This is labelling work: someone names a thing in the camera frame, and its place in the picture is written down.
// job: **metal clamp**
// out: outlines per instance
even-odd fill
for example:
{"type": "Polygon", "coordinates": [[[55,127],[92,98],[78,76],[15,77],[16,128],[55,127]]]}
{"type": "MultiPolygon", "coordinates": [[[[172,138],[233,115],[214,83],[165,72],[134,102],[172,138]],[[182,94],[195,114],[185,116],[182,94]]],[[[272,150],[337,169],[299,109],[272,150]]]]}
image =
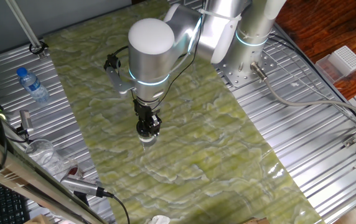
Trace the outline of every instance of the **metal clamp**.
{"type": "Polygon", "coordinates": [[[115,90],[117,90],[120,95],[125,95],[129,90],[134,89],[134,85],[132,83],[122,81],[120,76],[112,67],[107,67],[106,74],[109,76],[115,90]]]}
{"type": "Polygon", "coordinates": [[[356,137],[352,136],[351,138],[345,140],[342,144],[344,144],[344,146],[346,148],[348,148],[348,147],[352,146],[355,143],[356,143],[356,137]]]}

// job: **gray cable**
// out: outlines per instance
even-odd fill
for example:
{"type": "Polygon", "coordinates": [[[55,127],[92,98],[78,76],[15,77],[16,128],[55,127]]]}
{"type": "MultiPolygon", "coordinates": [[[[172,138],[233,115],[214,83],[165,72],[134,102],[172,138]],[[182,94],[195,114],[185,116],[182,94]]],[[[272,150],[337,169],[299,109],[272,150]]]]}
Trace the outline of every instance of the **gray cable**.
{"type": "MultiPolygon", "coordinates": [[[[297,80],[299,80],[300,82],[302,82],[305,86],[307,86],[310,90],[314,91],[315,93],[323,96],[325,99],[327,100],[330,100],[327,96],[325,96],[321,89],[319,89],[319,87],[312,81],[311,78],[309,78],[309,76],[307,75],[307,73],[302,69],[302,67],[297,63],[297,61],[292,58],[288,53],[286,53],[284,50],[285,49],[280,49],[278,46],[275,46],[274,44],[270,44],[267,42],[267,44],[269,44],[269,46],[272,46],[272,47],[276,47],[277,49],[279,49],[282,53],[284,53],[286,56],[288,56],[300,69],[301,71],[303,72],[303,74],[305,75],[305,77],[314,85],[314,87],[319,90],[316,91],[316,90],[313,90],[312,87],[310,87],[309,85],[307,85],[305,82],[303,82],[300,78],[298,78],[297,76],[293,75],[291,72],[289,72],[288,70],[286,70],[277,60],[275,60],[275,58],[273,58],[272,56],[270,56],[270,54],[268,54],[265,50],[263,50],[263,52],[269,57],[269,58],[272,58],[276,64],[278,64],[285,72],[287,72],[288,74],[290,74],[292,77],[296,78],[297,80]]],[[[340,106],[337,106],[337,105],[334,105],[334,107],[336,107],[339,111],[341,111],[341,113],[346,116],[348,119],[350,119],[351,121],[353,121],[355,124],[356,124],[356,119],[351,117],[351,115],[344,109],[344,108],[341,108],[340,106]]]]}
{"type": "Polygon", "coordinates": [[[271,84],[269,83],[268,79],[265,79],[264,82],[265,82],[265,85],[271,91],[272,95],[274,95],[277,100],[279,100],[280,102],[284,103],[285,105],[289,105],[289,106],[310,106],[310,105],[320,105],[320,104],[332,104],[332,105],[344,106],[346,108],[350,108],[350,109],[356,111],[356,107],[354,107],[352,105],[349,105],[347,103],[343,103],[343,102],[339,102],[339,101],[335,101],[335,100],[321,100],[321,101],[302,102],[302,103],[290,102],[290,101],[287,101],[287,100],[283,99],[282,97],[280,97],[273,90],[273,88],[272,88],[271,84]]]}

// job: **white joint cap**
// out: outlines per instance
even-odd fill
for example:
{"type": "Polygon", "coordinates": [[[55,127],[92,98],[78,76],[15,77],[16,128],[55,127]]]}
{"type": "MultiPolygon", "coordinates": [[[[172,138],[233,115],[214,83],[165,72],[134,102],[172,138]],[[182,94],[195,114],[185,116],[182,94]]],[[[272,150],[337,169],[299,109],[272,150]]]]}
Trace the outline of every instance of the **white joint cap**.
{"type": "Polygon", "coordinates": [[[158,55],[174,45],[174,33],[169,25],[159,19],[137,21],[128,32],[129,43],[139,52],[158,55]]]}

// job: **green marble surface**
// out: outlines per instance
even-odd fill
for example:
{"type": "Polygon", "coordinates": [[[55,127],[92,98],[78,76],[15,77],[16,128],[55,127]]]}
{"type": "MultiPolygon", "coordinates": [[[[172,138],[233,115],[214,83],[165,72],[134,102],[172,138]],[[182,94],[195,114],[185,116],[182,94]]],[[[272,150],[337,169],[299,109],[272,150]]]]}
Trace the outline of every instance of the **green marble surface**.
{"type": "MultiPolygon", "coordinates": [[[[131,223],[155,215],[171,223],[321,220],[203,60],[197,59],[172,86],[159,114],[161,135],[144,149],[131,96],[120,98],[102,66],[107,54],[127,44],[136,21],[162,19],[168,8],[165,1],[146,1],[45,38],[105,188],[124,202],[131,223]]],[[[110,203],[118,223],[126,223],[120,205],[110,203]]]]}

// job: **plastic bottle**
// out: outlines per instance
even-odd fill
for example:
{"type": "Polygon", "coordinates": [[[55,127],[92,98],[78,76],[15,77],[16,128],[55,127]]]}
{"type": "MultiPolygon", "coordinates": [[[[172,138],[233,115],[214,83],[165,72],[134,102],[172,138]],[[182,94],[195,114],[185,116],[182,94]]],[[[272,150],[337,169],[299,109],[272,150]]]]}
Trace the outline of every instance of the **plastic bottle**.
{"type": "Polygon", "coordinates": [[[19,68],[16,71],[19,76],[19,83],[28,91],[33,99],[39,103],[48,100],[47,89],[41,84],[40,80],[32,72],[25,68],[19,68]]]}

